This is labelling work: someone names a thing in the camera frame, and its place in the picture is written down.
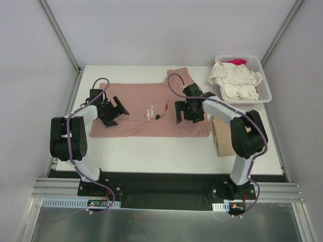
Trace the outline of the pink printed t shirt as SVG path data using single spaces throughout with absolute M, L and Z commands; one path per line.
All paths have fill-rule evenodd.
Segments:
M 167 73 L 171 77 L 162 83 L 101 84 L 101 89 L 107 88 L 108 97 L 117 96 L 129 114 L 120 115 L 115 119 L 117 125 L 109 128 L 100 119 L 93 121 L 90 137 L 208 137 L 211 126 L 207 119 L 177 123 L 175 102 L 181 100 L 177 94 L 182 93 L 184 85 L 194 83 L 187 68 Z

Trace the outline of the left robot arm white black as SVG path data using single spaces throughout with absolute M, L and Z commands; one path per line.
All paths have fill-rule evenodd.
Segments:
M 89 190 L 95 196 L 106 192 L 106 183 L 100 180 L 100 168 L 88 156 L 86 126 L 99 119 L 104 127 L 117 125 L 115 121 L 121 115 L 128 115 L 117 96 L 113 97 L 116 105 L 108 98 L 99 98 L 94 103 L 87 103 L 70 115 L 54 117 L 50 124 L 50 154 L 53 158 L 69 163 L 84 182 L 91 182 Z

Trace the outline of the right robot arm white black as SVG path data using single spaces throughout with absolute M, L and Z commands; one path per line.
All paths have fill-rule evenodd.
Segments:
M 251 182 L 254 160 L 267 151 L 267 136 L 257 111 L 243 111 L 224 103 L 218 97 L 187 97 L 175 102 L 177 123 L 184 119 L 194 123 L 204 114 L 212 115 L 230 127 L 235 162 L 227 182 L 217 188 L 217 195 L 234 200 L 244 195 Z

